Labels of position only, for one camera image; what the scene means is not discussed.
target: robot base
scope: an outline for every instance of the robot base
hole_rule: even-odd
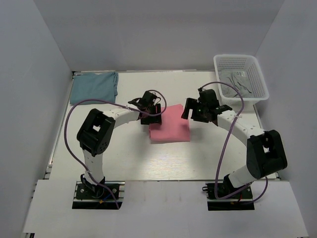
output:
[[[218,196],[224,197],[228,193],[222,189],[222,183],[218,183]],[[203,187],[203,191],[207,192],[207,205],[208,211],[244,211],[254,210],[253,203],[250,203],[253,199],[251,188],[248,187],[240,193],[232,196],[229,199],[216,199],[214,196],[214,183],[206,183]]]
[[[105,182],[105,185],[112,190],[121,207],[124,197],[124,182]],[[106,189],[97,197],[79,181],[76,184],[72,209],[118,210],[114,199]]]

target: mesh basket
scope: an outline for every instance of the mesh basket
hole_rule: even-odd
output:
[[[213,57],[214,68],[217,81],[219,79],[218,71],[221,69],[234,70],[237,74],[249,79],[253,98],[243,98],[246,103],[255,104],[258,101],[266,100],[269,97],[267,87],[264,81],[257,59],[247,55],[216,55]],[[223,104],[236,104],[241,101],[240,98],[228,98],[222,94],[221,85],[218,85],[219,93]]]

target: white wall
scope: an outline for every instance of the white wall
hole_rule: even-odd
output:
[[[71,71],[32,0],[0,1],[0,236],[20,237]]]
[[[256,57],[270,93],[257,105],[262,122],[282,135],[288,168],[280,174],[317,237],[317,1],[285,0]]]
[[[76,70],[211,69],[254,55],[284,0],[35,0]]]

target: cable clip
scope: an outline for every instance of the cable clip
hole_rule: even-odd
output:
[[[128,111],[130,111],[130,112],[132,111],[132,110],[128,107],[128,104],[125,105],[125,108],[126,108]]]
[[[234,117],[237,118],[237,119],[242,118],[241,115],[237,115],[237,114],[235,114]]]

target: folded blue cloth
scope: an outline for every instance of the folded blue cloth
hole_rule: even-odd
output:
[[[70,104],[74,105],[85,99],[102,99],[114,103],[118,94],[118,73],[84,73],[74,77],[73,88],[70,94]],[[83,104],[100,104],[91,101]]]

